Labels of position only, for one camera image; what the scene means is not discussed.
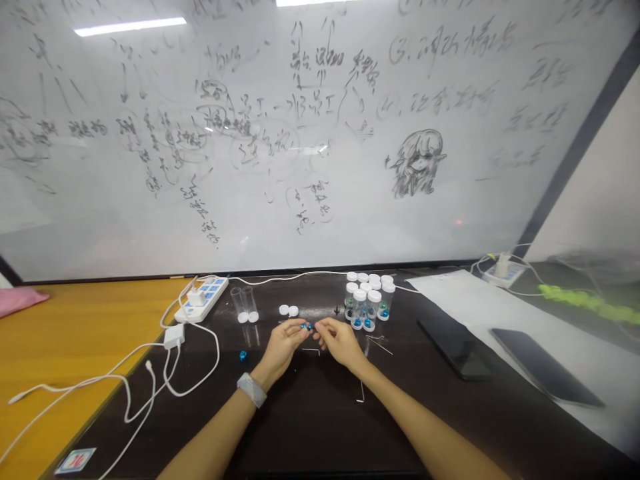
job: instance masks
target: white paper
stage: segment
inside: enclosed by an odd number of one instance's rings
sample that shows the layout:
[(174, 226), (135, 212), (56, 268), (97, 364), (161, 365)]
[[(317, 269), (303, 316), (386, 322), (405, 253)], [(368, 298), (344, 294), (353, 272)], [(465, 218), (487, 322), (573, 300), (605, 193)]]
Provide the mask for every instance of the white paper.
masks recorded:
[(569, 370), (604, 408), (557, 401), (589, 430), (640, 460), (640, 357), (586, 333), (466, 271), (409, 280), (529, 380), (490, 329), (525, 332)]

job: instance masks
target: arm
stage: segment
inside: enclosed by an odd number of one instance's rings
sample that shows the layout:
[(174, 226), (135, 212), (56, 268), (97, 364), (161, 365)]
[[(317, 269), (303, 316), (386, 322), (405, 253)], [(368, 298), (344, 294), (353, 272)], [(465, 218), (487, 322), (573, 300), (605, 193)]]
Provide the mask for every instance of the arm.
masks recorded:
[[(308, 336), (302, 319), (284, 322), (271, 332), (262, 360), (251, 372), (262, 390), (271, 386), (287, 370), (294, 350)], [(244, 390), (236, 390), (218, 413), (178, 452), (158, 480), (212, 480), (222, 478), (236, 446), (256, 408)]]
[(322, 350), (346, 366), (387, 408), (436, 480), (508, 479), (486, 455), (386, 378), (364, 356), (349, 324), (326, 318), (315, 324)]

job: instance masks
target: power strip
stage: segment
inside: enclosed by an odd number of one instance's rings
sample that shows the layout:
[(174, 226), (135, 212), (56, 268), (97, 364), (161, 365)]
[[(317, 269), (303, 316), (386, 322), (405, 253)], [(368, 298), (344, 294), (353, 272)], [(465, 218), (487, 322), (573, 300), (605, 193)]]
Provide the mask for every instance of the power strip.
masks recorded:
[(184, 306), (187, 310), (187, 314), (185, 314), (184, 310), (178, 309), (174, 316), (176, 321), (180, 323), (184, 323), (186, 321), (192, 323), (202, 322), (215, 305), (215, 302), (218, 301), (222, 292), (227, 288), (228, 284), (229, 279), (227, 278), (218, 278), (211, 280), (209, 283), (204, 283), (200, 288), (198, 288), (198, 290), (205, 292), (204, 304), (192, 305), (190, 301), (186, 302)]
[(516, 262), (508, 262), (507, 264), (507, 276), (504, 278), (497, 277), (495, 274), (495, 265), (482, 274), (482, 280), (495, 285), (496, 287), (511, 288), (516, 280), (527, 269), (526, 265), (521, 265)]

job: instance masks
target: black smartphone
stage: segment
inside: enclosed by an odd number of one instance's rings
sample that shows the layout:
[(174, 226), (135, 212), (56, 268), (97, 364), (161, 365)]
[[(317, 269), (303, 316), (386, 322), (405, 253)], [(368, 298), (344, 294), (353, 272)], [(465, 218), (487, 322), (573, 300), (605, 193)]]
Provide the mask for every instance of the black smartphone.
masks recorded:
[(463, 380), (487, 380), (491, 370), (478, 356), (480, 340), (454, 319), (419, 319), (424, 330), (445, 360)]
[(492, 329), (491, 333), (530, 380), (551, 398), (591, 407), (605, 406), (526, 333), (504, 329)]

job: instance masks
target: sticker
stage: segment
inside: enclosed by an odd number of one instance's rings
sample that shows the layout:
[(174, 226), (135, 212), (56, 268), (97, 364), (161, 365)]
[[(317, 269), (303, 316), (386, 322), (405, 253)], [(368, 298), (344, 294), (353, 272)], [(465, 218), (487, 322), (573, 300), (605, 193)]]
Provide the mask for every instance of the sticker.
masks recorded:
[(58, 470), (54, 472), (54, 475), (82, 470), (87, 462), (89, 462), (93, 452), (95, 452), (95, 449), (73, 450), (67, 456), (67, 459), (58, 467)]

